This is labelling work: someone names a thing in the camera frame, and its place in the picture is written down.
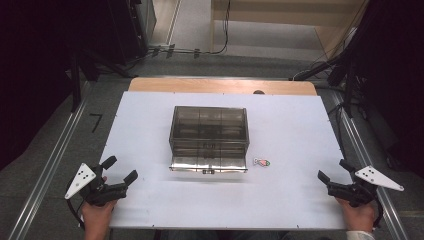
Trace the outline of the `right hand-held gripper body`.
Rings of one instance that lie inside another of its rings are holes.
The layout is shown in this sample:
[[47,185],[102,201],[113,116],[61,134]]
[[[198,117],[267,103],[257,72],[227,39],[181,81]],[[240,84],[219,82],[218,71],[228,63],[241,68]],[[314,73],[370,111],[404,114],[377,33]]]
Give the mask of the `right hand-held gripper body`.
[[346,200],[351,207],[359,207],[375,201],[377,188],[389,188],[403,191],[404,187],[390,179],[373,166],[357,170],[355,167],[344,166],[352,179],[351,184],[341,184],[327,179],[327,191],[330,196]]

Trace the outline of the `black cabinet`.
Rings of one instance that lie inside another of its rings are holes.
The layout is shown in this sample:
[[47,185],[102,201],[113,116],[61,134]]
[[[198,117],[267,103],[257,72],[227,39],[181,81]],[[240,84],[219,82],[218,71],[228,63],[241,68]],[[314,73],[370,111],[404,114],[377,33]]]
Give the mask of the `black cabinet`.
[[156,15],[153,0],[108,0],[118,41],[117,62],[126,65],[149,49]]

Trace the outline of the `person's white right sleeve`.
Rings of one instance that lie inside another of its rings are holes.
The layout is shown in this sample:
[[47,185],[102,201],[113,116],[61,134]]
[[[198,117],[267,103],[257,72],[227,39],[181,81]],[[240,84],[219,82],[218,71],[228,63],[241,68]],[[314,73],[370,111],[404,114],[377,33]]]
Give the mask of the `person's white right sleeve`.
[[347,240],[375,240],[375,237],[372,233],[366,231],[347,231],[346,232]]

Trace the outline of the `person's right hand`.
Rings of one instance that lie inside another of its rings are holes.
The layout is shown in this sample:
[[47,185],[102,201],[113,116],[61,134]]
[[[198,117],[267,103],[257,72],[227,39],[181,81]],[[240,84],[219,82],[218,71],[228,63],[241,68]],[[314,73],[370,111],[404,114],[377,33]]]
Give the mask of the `person's right hand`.
[[375,210],[371,204],[352,207],[347,200],[337,198],[340,205],[346,227],[349,231],[364,231],[371,233],[373,231]]

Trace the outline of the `person's left hand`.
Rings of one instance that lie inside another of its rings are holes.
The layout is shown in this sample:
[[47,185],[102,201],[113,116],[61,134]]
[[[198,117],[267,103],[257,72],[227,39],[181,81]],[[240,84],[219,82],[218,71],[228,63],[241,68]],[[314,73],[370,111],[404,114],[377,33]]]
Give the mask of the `person's left hand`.
[[82,216],[85,225],[85,231],[96,229],[97,231],[107,231],[112,218],[117,200],[109,201],[104,206],[90,205],[85,202],[82,205]]

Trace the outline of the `white table board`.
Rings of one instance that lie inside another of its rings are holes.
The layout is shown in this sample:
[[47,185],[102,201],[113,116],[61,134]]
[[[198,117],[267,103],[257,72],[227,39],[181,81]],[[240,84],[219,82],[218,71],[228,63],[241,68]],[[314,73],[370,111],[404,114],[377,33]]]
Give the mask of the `white table board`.
[[[171,171],[169,134],[176,106],[244,107],[250,144],[245,173]],[[113,211],[115,228],[341,229],[337,202],[318,171],[347,183],[342,158],[318,96],[126,92],[105,149],[117,162],[106,176],[138,179]],[[253,164],[267,159],[268,167]]]

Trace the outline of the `smoky transparent drawer box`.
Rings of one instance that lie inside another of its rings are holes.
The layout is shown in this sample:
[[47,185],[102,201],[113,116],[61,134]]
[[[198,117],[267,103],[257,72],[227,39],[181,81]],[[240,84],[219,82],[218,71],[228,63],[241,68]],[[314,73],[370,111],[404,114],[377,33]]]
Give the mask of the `smoky transparent drawer box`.
[[169,143],[171,171],[245,173],[250,144],[247,110],[176,106]]

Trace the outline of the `black metal stand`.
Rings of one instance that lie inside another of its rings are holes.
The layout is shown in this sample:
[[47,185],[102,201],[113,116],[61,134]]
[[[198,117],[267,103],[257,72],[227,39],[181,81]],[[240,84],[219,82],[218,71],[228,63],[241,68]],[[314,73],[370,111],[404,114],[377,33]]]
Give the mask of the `black metal stand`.
[[71,48],[69,50],[69,57],[70,80],[72,82],[72,113],[82,104],[80,72],[83,72],[88,81],[96,81],[99,78],[99,72],[95,64],[100,63],[124,78],[134,78],[134,75],[131,75],[128,71],[89,49]]
[[356,77],[356,62],[349,54],[342,53],[331,60],[324,61],[311,69],[300,71],[290,78],[290,81],[304,81],[308,78],[323,72],[326,69],[332,69],[327,78],[329,86],[339,86],[345,81],[344,97],[341,106],[349,117],[351,113],[351,100],[353,97],[353,85]]

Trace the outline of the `metal floor rail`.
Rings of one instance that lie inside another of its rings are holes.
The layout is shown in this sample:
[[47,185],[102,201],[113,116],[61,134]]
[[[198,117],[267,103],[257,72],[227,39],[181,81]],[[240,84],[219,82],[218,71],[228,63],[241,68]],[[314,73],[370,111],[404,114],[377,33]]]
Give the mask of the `metal floor rail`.
[[[330,94],[334,105],[339,107],[337,130],[339,136],[339,143],[350,143],[354,149],[356,160],[361,167],[375,166],[375,163],[365,146],[363,138],[361,137],[355,120],[350,117],[342,107],[343,99],[340,92],[332,92]],[[377,196],[383,208],[383,219],[391,234],[393,240],[410,240],[404,225],[401,221],[400,215],[396,210],[388,190],[383,187],[377,189]]]
[[66,123],[59,127],[60,135],[54,143],[49,153],[42,171],[39,176],[33,180],[34,186],[19,211],[19,215],[13,225],[11,232],[8,234],[7,240],[24,240],[28,230],[37,215],[41,203],[46,192],[52,182],[54,174],[62,160],[63,154],[75,132],[76,126],[86,107],[87,98],[93,91],[95,83],[85,82],[82,87],[82,100],[73,112],[66,115]]

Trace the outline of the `wooden shelf unit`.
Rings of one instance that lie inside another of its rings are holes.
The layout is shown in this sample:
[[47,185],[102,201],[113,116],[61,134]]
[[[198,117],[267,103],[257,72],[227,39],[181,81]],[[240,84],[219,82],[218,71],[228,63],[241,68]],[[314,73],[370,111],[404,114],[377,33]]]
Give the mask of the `wooden shelf unit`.
[[339,55],[350,31],[359,25],[369,0],[210,0],[210,39],[214,23],[230,21],[313,26],[326,57]]

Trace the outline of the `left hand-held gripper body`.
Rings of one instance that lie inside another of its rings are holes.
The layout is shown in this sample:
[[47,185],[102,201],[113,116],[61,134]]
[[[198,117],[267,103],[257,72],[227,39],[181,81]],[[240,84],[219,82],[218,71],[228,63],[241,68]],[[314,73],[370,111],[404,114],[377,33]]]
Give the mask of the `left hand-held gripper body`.
[[70,183],[64,198],[79,194],[90,205],[103,206],[109,201],[125,198],[128,187],[124,183],[108,185],[103,179],[101,164],[90,167],[82,163]]

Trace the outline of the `wooden table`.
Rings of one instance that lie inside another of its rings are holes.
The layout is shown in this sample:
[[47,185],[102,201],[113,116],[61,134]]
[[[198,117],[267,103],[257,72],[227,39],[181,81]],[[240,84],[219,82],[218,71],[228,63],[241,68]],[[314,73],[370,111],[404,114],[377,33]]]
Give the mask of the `wooden table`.
[[224,93],[316,96],[311,82],[234,78],[137,77],[131,80],[129,91],[175,93]]

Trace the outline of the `dark curtain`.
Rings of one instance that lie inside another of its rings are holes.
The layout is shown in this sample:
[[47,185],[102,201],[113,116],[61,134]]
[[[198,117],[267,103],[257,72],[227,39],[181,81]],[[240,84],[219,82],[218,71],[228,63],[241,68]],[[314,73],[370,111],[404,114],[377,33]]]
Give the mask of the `dark curtain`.
[[84,31],[105,0],[0,0],[0,170],[27,149],[75,82],[72,57],[95,81]]
[[369,0],[355,53],[390,167],[424,179],[424,0]]

